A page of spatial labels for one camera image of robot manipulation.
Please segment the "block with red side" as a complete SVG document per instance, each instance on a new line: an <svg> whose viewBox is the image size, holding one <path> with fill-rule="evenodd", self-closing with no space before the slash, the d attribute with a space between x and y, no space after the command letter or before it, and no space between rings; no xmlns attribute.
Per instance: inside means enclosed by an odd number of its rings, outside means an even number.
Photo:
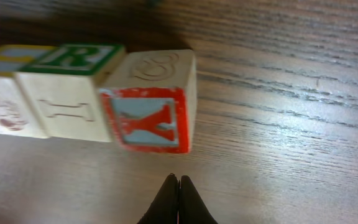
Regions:
<svg viewBox="0 0 358 224"><path fill-rule="evenodd" d="M110 142L99 86L125 55L122 44L63 44L15 77L49 135Z"/></svg>

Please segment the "block with red X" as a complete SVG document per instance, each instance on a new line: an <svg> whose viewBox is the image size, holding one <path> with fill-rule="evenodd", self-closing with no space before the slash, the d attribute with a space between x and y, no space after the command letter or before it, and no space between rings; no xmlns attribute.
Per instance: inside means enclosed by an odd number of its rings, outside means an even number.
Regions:
<svg viewBox="0 0 358 224"><path fill-rule="evenodd" d="M128 54L99 89L114 136L126 149L186 154L197 109L193 50Z"/></svg>

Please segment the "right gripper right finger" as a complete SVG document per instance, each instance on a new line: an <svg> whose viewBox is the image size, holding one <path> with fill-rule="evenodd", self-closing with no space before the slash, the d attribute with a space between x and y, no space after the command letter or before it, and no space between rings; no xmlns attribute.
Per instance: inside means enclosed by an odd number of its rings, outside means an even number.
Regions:
<svg viewBox="0 0 358 224"><path fill-rule="evenodd" d="M218 224L204 204L190 177L183 175L178 195L179 224Z"/></svg>

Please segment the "block with car picture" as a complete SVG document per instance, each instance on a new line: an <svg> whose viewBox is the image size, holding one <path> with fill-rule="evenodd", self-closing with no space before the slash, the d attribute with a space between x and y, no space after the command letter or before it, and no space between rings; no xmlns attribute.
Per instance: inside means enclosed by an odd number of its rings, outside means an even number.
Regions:
<svg viewBox="0 0 358 224"><path fill-rule="evenodd" d="M51 49L51 46L42 45L0 46L0 134L40 139L49 137L14 75Z"/></svg>

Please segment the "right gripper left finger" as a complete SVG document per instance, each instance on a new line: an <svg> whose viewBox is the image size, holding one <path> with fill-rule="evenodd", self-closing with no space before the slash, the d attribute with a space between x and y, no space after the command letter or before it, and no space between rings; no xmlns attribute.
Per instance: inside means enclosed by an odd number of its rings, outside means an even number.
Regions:
<svg viewBox="0 0 358 224"><path fill-rule="evenodd" d="M179 182L174 174L164 180L138 224L177 224Z"/></svg>

